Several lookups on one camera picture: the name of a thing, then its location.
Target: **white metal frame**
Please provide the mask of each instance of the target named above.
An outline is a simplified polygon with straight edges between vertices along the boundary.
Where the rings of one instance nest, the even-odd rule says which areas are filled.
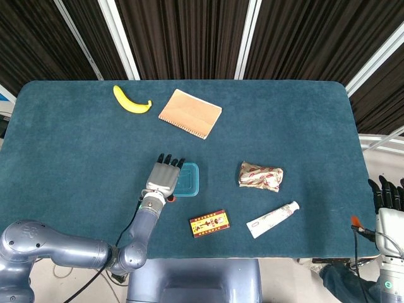
[[[83,51],[84,55],[86,56],[88,62],[90,63],[91,67],[94,70],[94,73],[96,74],[98,80],[104,80],[104,77],[102,76],[100,70],[98,69],[97,64],[95,63],[93,57],[90,54],[90,51],[87,48],[87,45],[84,43],[83,38],[81,37],[76,25],[74,24],[73,20],[70,17],[70,14],[68,10],[66,9],[63,0],[54,0],[60,14],[62,15],[64,21],[68,25],[69,29],[71,30],[71,33],[75,37],[78,45],[80,46],[81,50]]]
[[[17,97],[10,93],[4,86],[0,84],[0,94],[5,96],[12,104],[15,104]]]
[[[115,0],[98,0],[105,22],[121,58],[129,80],[140,80],[138,68],[133,58],[132,50],[126,37],[124,25],[119,16]]]
[[[370,76],[404,43],[404,22],[395,32],[380,46],[374,55],[366,62],[363,68],[348,83],[346,89],[348,97],[351,97],[358,88],[369,79]]]
[[[362,147],[364,152],[368,150],[382,150],[385,152],[399,153],[404,155],[404,138],[401,139],[398,137],[402,133],[404,133],[404,126],[396,129],[387,136],[360,134],[360,147]],[[365,141],[370,141],[372,143],[364,144]],[[395,148],[383,146],[388,143],[394,144]]]
[[[251,48],[251,41],[253,40],[255,25],[257,23],[259,9],[262,0],[249,0],[246,21],[244,22],[244,29],[241,38],[239,57],[235,67],[235,80],[242,80],[246,71],[248,54]]]

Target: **white tube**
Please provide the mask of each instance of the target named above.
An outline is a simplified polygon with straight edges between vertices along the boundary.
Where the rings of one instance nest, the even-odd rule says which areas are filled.
[[[293,201],[290,204],[283,205],[277,210],[271,211],[262,217],[259,217],[253,221],[247,223],[248,229],[250,230],[252,236],[255,238],[259,237],[267,230],[271,229],[275,225],[284,221],[286,218],[293,215],[295,210],[300,209],[299,204]]]

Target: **black curtain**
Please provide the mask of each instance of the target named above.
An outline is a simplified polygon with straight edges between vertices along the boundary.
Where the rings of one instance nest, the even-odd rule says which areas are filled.
[[[263,0],[245,78],[346,85],[403,21],[402,0]]]
[[[97,77],[52,0],[0,1],[0,83]]]
[[[127,80],[125,69],[97,0],[63,0],[105,80]]]
[[[404,126],[404,45],[350,99],[359,133],[389,134]]]
[[[142,80],[234,78],[248,0],[116,2]]]

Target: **blue plastic container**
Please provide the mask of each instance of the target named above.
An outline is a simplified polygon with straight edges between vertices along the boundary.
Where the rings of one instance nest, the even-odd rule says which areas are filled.
[[[193,162],[185,162],[174,189],[176,197],[193,197],[199,192],[199,167]]]

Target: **crumpled foil package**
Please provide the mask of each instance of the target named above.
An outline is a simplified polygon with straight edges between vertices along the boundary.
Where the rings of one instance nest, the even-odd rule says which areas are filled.
[[[279,192],[279,185],[282,182],[283,170],[275,167],[263,167],[241,163],[239,184],[240,187],[256,187]]]

